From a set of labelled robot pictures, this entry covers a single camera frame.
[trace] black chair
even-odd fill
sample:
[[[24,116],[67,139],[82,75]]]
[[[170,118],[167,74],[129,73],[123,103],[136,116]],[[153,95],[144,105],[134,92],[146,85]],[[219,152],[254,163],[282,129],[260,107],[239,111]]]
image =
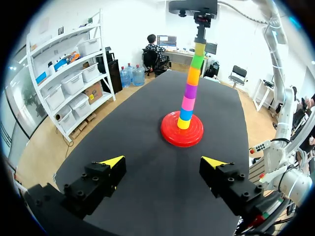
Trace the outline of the black chair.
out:
[[[146,67],[145,73],[149,76],[151,72],[161,74],[167,70],[165,65],[169,63],[168,57],[164,61],[159,60],[156,51],[143,49],[142,54],[143,64]]]
[[[248,80],[246,79],[246,75],[247,75],[247,71],[238,67],[238,66],[233,66],[233,70],[232,70],[232,73],[231,75],[228,77],[231,81],[234,82],[234,85],[233,85],[233,88],[235,89],[236,87],[236,84],[239,84],[239,85],[244,85],[245,82],[247,82]]]

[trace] orange object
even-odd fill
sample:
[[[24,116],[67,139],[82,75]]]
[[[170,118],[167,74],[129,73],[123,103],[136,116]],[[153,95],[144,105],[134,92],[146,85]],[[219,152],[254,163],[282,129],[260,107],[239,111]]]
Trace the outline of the orange object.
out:
[[[69,57],[70,63],[72,63],[72,62],[78,60],[79,57],[80,57],[80,54],[79,54],[79,53],[77,53],[76,51],[72,52],[71,55],[70,55],[70,57]]]

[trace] white storage bin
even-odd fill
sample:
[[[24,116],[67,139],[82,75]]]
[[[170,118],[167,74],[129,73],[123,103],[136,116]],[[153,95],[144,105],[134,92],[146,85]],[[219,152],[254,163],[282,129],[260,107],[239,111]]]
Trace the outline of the white storage bin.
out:
[[[59,124],[65,132],[67,132],[76,123],[72,109],[68,105],[62,108],[58,112],[58,115],[60,116]]]
[[[76,112],[79,117],[83,117],[91,110],[89,97],[86,96],[84,93],[81,93],[70,102],[70,107]]]
[[[81,56],[85,57],[89,54],[100,50],[100,38],[92,38],[77,45]]]
[[[63,80],[61,80],[64,90],[73,95],[81,88],[84,87],[82,71],[74,72],[70,75],[67,75]]]
[[[43,97],[48,103],[50,109],[55,110],[64,101],[63,90],[61,84],[50,87],[49,89],[43,89]]]
[[[88,68],[82,69],[82,77],[84,82],[89,82],[99,76],[99,70],[97,63],[92,63]]]

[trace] table surface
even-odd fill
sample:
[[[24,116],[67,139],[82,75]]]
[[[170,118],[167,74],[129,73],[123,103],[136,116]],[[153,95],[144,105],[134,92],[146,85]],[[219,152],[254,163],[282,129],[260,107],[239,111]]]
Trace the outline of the table surface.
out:
[[[216,199],[199,174],[201,156],[235,162],[247,174],[248,137],[236,90],[200,79],[194,114],[204,125],[200,143],[167,143],[160,124],[179,110],[187,74],[167,71],[103,119],[57,171],[60,190],[84,165],[126,157],[127,173],[111,198],[85,221],[123,236],[232,235],[239,217]]]

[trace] red base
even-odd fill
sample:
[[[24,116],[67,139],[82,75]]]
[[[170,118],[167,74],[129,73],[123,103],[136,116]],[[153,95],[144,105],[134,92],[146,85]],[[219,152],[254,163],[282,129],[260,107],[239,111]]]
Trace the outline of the red base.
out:
[[[167,114],[161,125],[163,137],[171,144],[187,148],[199,143],[203,135],[203,125],[201,120],[192,115],[190,126],[188,129],[180,129],[177,127],[177,121],[180,112],[171,112]]]

